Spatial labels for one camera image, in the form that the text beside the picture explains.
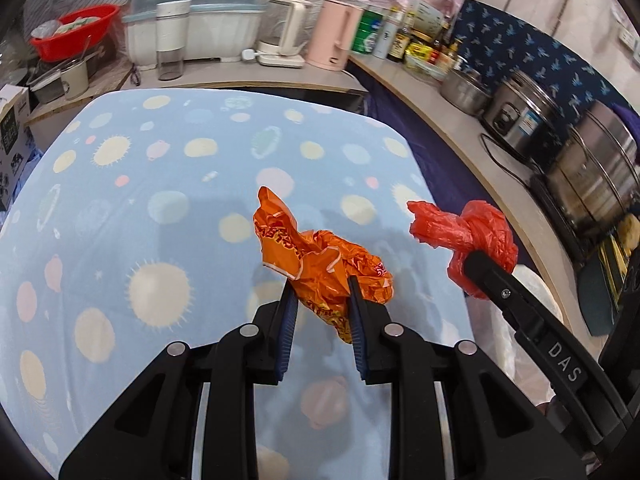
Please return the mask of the red plastic bag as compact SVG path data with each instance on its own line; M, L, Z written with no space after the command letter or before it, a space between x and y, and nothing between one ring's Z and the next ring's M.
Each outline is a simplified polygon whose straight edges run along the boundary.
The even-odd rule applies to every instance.
M470 200L461 214L443 211L425 200L408 200L407 208L414 215L409 233L420 243L454 253L447 274L469 296L487 298L463 272L463 263L471 252L480 250L503 270L513 272L518 246L506 216L490 203Z

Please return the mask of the black induction cooker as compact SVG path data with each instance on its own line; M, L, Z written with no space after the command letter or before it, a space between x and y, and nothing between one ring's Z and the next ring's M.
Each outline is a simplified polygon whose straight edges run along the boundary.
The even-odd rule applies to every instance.
M547 217L574 267L584 266L593 244L589 240L579 238L560 206L555 203L548 189L546 177L543 174L533 174L529 179L528 189L529 194Z

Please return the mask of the large steel steamer pot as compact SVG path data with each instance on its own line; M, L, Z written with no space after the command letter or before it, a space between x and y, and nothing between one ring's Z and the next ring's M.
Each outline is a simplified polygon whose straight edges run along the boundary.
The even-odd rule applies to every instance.
M576 235L608 232L639 203L639 144L614 108L591 103L546 173L549 192Z

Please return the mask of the blue spotted tablecloth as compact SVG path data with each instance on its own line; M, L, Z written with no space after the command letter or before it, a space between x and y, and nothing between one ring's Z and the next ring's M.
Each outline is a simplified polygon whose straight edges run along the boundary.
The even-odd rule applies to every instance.
M1 404L48 474L171 341L214 342L280 296L253 226L263 187L299 229L382 259L396 321L471 336L449 252L410 235L407 205L431 192L395 128L258 93L109 93L43 154L1 231Z

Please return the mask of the steel rice cooker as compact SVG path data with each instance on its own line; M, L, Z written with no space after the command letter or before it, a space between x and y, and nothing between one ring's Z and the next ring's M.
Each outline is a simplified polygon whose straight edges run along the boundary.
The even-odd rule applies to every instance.
M561 109L550 94L522 70L514 70L480 115L486 130L521 162L554 133Z

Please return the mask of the small steel pot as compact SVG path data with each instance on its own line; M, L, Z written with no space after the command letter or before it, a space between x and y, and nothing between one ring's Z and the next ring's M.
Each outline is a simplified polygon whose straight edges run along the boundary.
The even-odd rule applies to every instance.
M491 93L482 75L472 68L450 70L439 90L440 95L462 113L478 116L490 103Z

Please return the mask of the white green cardboard box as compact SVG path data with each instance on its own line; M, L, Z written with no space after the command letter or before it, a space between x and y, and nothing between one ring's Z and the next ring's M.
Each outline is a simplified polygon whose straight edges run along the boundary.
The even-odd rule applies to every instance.
M1 210L7 211L32 148L26 122L30 115L28 89L5 84L1 88L0 178Z

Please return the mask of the dark sauce bottle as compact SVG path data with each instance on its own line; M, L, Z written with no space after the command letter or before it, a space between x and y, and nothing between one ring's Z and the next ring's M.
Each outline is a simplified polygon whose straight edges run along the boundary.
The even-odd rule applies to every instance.
M414 12L408 10L404 17L404 20L401 23L401 26L396 32L393 43L390 46L390 50L387 53L387 58L390 61L399 63L404 58L406 47L408 47L409 41L411 39L411 29L413 21Z

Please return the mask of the white bottle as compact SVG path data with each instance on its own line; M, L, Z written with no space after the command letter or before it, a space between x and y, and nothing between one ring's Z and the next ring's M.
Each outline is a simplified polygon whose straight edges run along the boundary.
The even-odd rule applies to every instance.
M403 15L401 10L395 10L390 12L390 15L386 18L378 31L378 41L372 52L375 58L386 58L388 52L390 52L390 47L393 44Z

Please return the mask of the green tin can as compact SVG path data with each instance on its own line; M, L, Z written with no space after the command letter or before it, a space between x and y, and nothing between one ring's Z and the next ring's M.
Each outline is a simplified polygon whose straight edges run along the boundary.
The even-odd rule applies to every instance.
M370 54L378 41L378 30L384 20L382 9L376 6L368 6L362 12L354 40L352 40L352 52Z

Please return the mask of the pink electric kettle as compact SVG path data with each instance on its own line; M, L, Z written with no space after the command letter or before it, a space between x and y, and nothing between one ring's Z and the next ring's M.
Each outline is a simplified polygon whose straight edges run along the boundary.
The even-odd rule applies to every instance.
M360 6L324 0L308 44L306 62L322 70L344 70L362 12Z

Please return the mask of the white electric kettle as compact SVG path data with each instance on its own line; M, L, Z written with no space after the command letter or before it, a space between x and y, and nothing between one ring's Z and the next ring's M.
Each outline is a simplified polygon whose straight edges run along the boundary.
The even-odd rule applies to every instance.
M267 0L280 13L280 21L257 43L256 60L262 66L295 68L305 65L302 50L306 42L298 38L306 23L307 0Z

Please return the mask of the red plastic basin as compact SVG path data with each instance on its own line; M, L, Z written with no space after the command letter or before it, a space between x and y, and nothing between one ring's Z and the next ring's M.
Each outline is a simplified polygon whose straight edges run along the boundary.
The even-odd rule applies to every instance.
M56 63L74 58L104 39L119 11L120 7L113 3L88 6L61 16L58 19L61 25L52 36L32 37L29 43L43 62Z

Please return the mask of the white blender cup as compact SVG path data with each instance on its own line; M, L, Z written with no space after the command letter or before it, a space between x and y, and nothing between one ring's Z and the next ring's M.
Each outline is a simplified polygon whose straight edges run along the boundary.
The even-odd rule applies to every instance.
M167 1L156 6L156 65L161 81L174 80L183 74L190 10L190 0Z

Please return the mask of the white dish rack with lid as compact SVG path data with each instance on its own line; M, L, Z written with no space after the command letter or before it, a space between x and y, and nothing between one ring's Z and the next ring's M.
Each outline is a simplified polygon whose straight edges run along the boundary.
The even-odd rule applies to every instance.
M140 67L156 64L156 8L179 0L131 0L122 18L127 56ZM266 10L265 0L188 0L186 59L234 62L253 47Z

